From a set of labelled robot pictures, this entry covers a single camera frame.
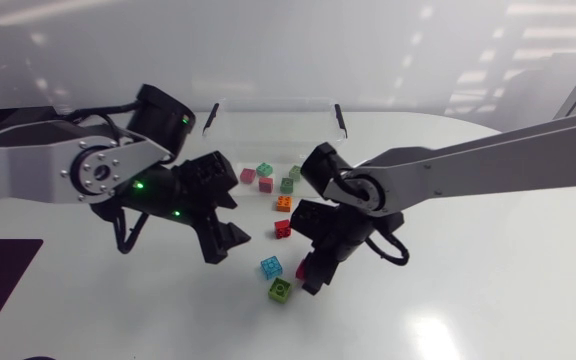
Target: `green block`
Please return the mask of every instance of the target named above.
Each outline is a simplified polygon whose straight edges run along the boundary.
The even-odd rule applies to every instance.
[[[301,180],[301,167],[297,165],[293,166],[288,173],[288,177],[295,181]]]
[[[272,166],[261,163],[261,165],[257,166],[257,175],[259,176],[270,176],[272,174]]]
[[[281,179],[281,185],[279,186],[279,190],[282,194],[292,194],[294,180],[291,178],[283,178]]]
[[[290,284],[288,281],[275,278],[272,286],[270,286],[270,290],[268,290],[268,296],[275,301],[285,304],[286,300],[288,300],[288,295],[290,294],[291,288],[292,284]]]

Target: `wall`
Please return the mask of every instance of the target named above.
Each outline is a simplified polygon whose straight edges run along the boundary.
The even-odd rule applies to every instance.
[[[329,96],[510,130],[576,83],[576,1],[0,0],[0,107]]]

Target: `toy block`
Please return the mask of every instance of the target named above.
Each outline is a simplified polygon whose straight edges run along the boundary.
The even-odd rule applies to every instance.
[[[272,178],[259,178],[259,191],[272,193]]]
[[[280,196],[277,199],[277,211],[290,212],[292,208],[292,198],[290,196]]]
[[[253,169],[244,169],[239,175],[239,180],[244,184],[252,184],[255,181],[255,176],[257,173]]]
[[[290,220],[282,220],[275,223],[275,235],[277,239],[290,236],[290,232]]]
[[[286,300],[288,300],[288,295],[290,295],[290,289],[292,289],[292,284],[284,279],[276,278],[270,286],[270,290],[268,290],[268,296],[277,302],[285,304]]]
[[[293,190],[293,179],[291,178],[283,178],[281,179],[281,186],[279,186],[279,190],[281,190],[282,194],[292,194]]]
[[[295,181],[301,180],[301,167],[297,165],[293,166],[290,172],[288,172],[288,177]]]
[[[271,258],[262,261],[261,270],[263,270],[264,275],[266,275],[266,280],[270,280],[275,276],[281,275],[284,272],[276,256],[273,256]]]
[[[306,269],[304,268],[305,261],[306,259],[301,260],[297,272],[295,273],[295,277],[299,280],[306,280]]]
[[[261,165],[257,166],[257,175],[266,177],[270,176],[270,174],[272,174],[272,166],[266,163],[261,163]]]

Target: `white tabletop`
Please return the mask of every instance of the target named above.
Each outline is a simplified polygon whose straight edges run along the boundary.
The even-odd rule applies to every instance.
[[[349,163],[495,133],[420,114],[345,118]],[[195,131],[182,156],[199,142]],[[214,266],[187,226],[151,218],[121,255],[87,206],[0,200],[0,238],[45,241],[0,313],[0,359],[576,359],[576,188],[417,205],[397,232],[408,266],[362,246],[315,297],[294,278],[310,241],[273,239],[288,215],[268,197],[237,201],[220,219],[252,240]],[[272,255],[296,287],[284,305],[259,271]]]

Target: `clear plastic container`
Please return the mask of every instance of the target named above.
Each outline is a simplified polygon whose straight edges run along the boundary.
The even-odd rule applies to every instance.
[[[332,99],[255,99],[219,101],[203,129],[204,141],[221,151],[237,177],[244,168],[262,162],[273,167],[273,195],[281,194],[281,179],[294,166],[301,166],[317,145],[335,148],[348,137],[341,108]],[[240,184],[233,195],[268,195],[259,191],[259,176],[252,184]],[[315,197],[317,193],[301,179],[292,196]]]

